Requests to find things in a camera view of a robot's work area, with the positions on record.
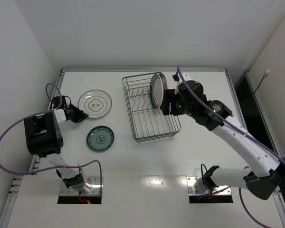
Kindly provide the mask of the clear glass plate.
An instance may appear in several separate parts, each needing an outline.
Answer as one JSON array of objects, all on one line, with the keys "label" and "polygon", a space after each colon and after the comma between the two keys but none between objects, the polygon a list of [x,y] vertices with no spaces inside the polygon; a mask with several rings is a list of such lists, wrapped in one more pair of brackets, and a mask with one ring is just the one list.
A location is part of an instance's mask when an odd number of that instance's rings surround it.
[{"label": "clear glass plate", "polygon": [[80,110],[90,119],[99,119],[107,115],[112,108],[110,95],[102,90],[89,90],[82,94],[77,102]]}]

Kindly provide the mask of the white plate green red rim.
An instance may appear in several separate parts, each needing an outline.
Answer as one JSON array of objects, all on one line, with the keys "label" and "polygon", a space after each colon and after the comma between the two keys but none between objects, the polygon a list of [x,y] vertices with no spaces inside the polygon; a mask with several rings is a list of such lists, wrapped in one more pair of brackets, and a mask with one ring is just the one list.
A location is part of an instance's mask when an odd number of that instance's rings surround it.
[{"label": "white plate green red rim", "polygon": [[163,90],[163,92],[164,92],[165,90],[168,89],[167,79],[166,79],[166,77],[165,77],[165,75],[164,75],[163,73],[159,73],[158,75],[159,75],[160,78],[161,78],[162,90]]}]

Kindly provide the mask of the blue patterned ceramic plate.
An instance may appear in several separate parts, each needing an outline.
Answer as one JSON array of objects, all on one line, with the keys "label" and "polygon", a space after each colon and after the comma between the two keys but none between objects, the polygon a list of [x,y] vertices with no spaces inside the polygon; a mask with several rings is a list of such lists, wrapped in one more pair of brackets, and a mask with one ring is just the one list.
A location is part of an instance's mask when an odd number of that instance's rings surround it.
[{"label": "blue patterned ceramic plate", "polygon": [[104,152],[113,145],[114,139],[113,130],[101,125],[90,130],[86,137],[86,143],[92,151]]}]

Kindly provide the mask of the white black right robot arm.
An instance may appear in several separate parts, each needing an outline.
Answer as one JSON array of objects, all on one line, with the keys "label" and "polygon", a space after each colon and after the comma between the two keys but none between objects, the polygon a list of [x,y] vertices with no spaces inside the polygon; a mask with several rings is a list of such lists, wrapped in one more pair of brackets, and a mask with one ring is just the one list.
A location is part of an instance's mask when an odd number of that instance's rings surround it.
[{"label": "white black right robot arm", "polygon": [[151,86],[150,96],[164,115],[185,114],[224,140],[248,166],[243,169],[210,167],[195,182],[199,194],[210,193],[219,186],[244,188],[259,199],[266,200],[285,177],[285,157],[270,152],[246,131],[232,111],[219,100],[208,100],[201,83],[188,74],[177,72],[175,89],[160,81]]}]

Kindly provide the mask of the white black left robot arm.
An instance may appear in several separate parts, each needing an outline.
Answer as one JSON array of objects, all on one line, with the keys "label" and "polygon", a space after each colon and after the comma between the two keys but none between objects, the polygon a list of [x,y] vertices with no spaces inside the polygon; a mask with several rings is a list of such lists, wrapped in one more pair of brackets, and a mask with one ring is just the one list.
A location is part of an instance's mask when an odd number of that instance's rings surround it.
[{"label": "white black left robot arm", "polygon": [[68,189],[87,194],[91,180],[62,150],[64,141],[59,125],[66,121],[78,124],[87,119],[88,114],[67,102],[66,96],[52,98],[51,108],[49,112],[24,119],[27,149],[32,155],[48,160]]}]

